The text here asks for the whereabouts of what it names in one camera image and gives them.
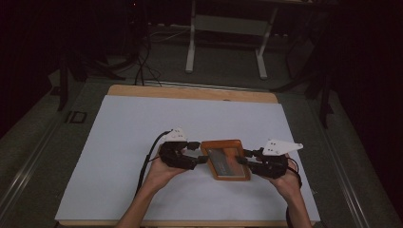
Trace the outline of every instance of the dark background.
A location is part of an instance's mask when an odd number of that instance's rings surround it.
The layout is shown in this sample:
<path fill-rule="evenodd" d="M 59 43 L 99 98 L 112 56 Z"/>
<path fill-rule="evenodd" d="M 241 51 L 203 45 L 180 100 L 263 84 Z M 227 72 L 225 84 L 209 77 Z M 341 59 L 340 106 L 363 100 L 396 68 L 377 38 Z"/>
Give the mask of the dark background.
<path fill-rule="evenodd" d="M 167 26 L 188 25 L 190 2 L 147 1 L 148 20 Z M 130 2 L 2 1 L 0 137 L 50 91 L 48 75 L 59 67 L 64 50 L 79 49 L 101 61 L 106 61 L 108 53 L 132 51 L 125 48 L 125 35 L 132 32 L 136 44 L 146 28 L 139 11 L 141 2 L 133 10 L 127 10 L 127 4 Z M 206 12 L 241 13 L 231 7 L 204 4 L 201 10 Z M 399 175 L 403 162 L 403 5 L 393 0 L 355 0 L 340 5 L 342 10 L 331 19 L 313 52 L 316 66 L 335 69 L 332 89 L 338 93 L 394 208 L 403 218 L 399 187 L 403 186 Z M 295 31 L 297 17 L 290 16 L 291 12 L 279 13 L 274 33 Z M 261 16 L 265 16 L 264 10 L 257 13 Z"/>

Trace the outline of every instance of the forearm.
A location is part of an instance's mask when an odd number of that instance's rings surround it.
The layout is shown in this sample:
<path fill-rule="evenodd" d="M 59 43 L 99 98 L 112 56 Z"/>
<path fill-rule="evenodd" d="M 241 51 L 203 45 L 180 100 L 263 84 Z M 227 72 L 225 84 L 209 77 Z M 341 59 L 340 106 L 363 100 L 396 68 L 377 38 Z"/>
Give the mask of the forearm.
<path fill-rule="evenodd" d="M 119 220 L 116 228 L 137 228 L 142 224 L 145 213 L 147 212 L 148 206 L 152 201 L 154 195 L 157 193 L 156 190 L 148 186 L 143 186 L 140 188 L 139 193 L 131 202 L 130 206 L 127 208 L 125 214 Z"/>
<path fill-rule="evenodd" d="M 301 194 L 296 194 L 287 199 L 288 213 L 295 228 L 312 228 L 305 202 Z"/>

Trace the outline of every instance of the person's left hand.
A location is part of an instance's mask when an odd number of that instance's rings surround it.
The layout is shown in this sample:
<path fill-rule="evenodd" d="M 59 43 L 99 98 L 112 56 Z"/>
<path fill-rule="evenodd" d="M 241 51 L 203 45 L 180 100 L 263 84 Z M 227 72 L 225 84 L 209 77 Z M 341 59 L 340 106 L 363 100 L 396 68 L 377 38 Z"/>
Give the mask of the person's left hand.
<path fill-rule="evenodd" d="M 148 186 L 157 192 L 164 188 L 171 179 L 185 171 L 185 169 L 169 167 L 160 158 L 156 158 L 151 163 L 144 186 Z"/>

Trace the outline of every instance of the wooden frame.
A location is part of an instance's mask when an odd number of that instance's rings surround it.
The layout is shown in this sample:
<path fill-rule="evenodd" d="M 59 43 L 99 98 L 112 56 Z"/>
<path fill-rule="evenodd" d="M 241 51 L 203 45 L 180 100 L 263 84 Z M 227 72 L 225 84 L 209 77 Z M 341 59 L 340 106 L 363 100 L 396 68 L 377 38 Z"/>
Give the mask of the wooden frame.
<path fill-rule="evenodd" d="M 237 162 L 243 157 L 239 140 L 201 142 L 201 152 L 209 157 L 208 166 L 217 181 L 249 181 L 249 168 Z"/>

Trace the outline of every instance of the white paper sheet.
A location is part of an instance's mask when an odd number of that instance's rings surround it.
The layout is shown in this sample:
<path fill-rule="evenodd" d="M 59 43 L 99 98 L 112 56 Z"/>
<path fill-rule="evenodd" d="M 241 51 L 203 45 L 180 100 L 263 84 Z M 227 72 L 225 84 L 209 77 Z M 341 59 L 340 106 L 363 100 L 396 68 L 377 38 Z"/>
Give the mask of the white paper sheet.
<path fill-rule="evenodd" d="M 280 104 L 106 96 L 55 219 L 119 219 L 152 143 L 178 126 L 189 141 L 239 139 L 245 149 L 259 149 L 268 139 L 293 141 Z M 320 220 L 299 156 L 290 156 L 299 164 L 310 218 Z M 256 175 L 218 181 L 200 164 L 161 190 L 144 219 L 285 220 L 285 209 L 269 181 Z"/>

